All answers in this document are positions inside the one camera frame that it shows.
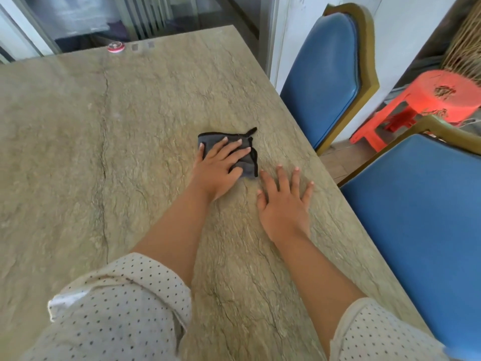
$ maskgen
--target polka dot sleeve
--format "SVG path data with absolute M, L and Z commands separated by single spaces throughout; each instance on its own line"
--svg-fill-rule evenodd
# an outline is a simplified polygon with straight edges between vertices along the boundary
M 190 290 L 161 263 L 131 253 L 67 285 L 48 310 L 52 324 L 21 360 L 177 359 Z
M 330 342 L 330 360 L 449 360 L 443 345 L 400 321 L 375 300 L 362 298 L 342 316 Z

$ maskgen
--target stone table surface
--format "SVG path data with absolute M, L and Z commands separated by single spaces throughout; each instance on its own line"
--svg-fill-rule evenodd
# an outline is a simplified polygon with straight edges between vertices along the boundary
M 312 241 L 366 294 L 426 326 L 232 26 L 0 66 L 0 353 L 49 324 L 46 304 L 126 254 L 185 187 L 205 131 L 258 127 L 259 166 L 316 182 Z M 319 359 L 319 341 L 257 217 L 256 179 L 215 202 L 181 354 Z

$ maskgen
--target dark fabric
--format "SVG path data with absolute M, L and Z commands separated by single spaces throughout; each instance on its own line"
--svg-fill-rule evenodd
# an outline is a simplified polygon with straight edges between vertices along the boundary
M 240 149 L 244 149 L 247 147 L 251 148 L 250 153 L 241 158 L 235 165 L 233 165 L 229 172 L 232 171 L 234 167 L 241 167 L 244 171 L 241 177 L 257 177 L 257 151 L 252 146 L 252 137 L 251 135 L 257 131 L 257 128 L 252 128 L 245 134 L 229 134 L 229 133 L 219 133 L 219 132 L 207 132 L 199 134 L 197 145 L 204 143 L 204 158 L 207 155 L 208 151 L 212 149 L 214 144 L 220 142 L 224 137 L 227 137 L 228 142 L 235 142 L 239 139 L 242 139 L 242 145 L 238 147 L 235 151 Z

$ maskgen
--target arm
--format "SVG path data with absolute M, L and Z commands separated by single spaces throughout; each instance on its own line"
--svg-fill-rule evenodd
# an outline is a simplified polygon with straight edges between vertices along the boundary
M 301 198 L 299 168 L 296 167 L 292 173 L 291 187 L 282 166 L 279 165 L 277 170 L 279 189 L 273 178 L 261 171 L 269 202 L 259 190 L 259 217 L 291 273 L 322 348 L 329 358 L 329 342 L 334 337 L 342 315 L 357 299 L 366 296 L 309 239 L 308 209 L 314 183 L 308 184 Z
M 200 145 L 188 187 L 131 250 L 170 268 L 189 287 L 209 206 L 234 186 L 243 170 L 236 167 L 228 171 L 251 150 L 246 148 L 230 154 L 241 142 L 225 146 L 226 142 L 227 138 L 214 145 L 204 160 L 204 146 Z

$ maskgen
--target left hand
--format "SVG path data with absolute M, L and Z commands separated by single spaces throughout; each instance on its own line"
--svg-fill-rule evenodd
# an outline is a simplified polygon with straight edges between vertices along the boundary
M 189 186 L 201 190 L 207 195 L 209 201 L 219 199 L 234 186 L 242 175 L 243 169 L 235 167 L 230 173 L 229 170 L 251 151 L 248 147 L 230 154 L 242 144 L 242 140 L 239 139 L 228 145 L 225 145 L 226 143 L 227 137 L 216 143 L 204 159 L 202 157 L 205 147 L 201 143 L 195 157 Z

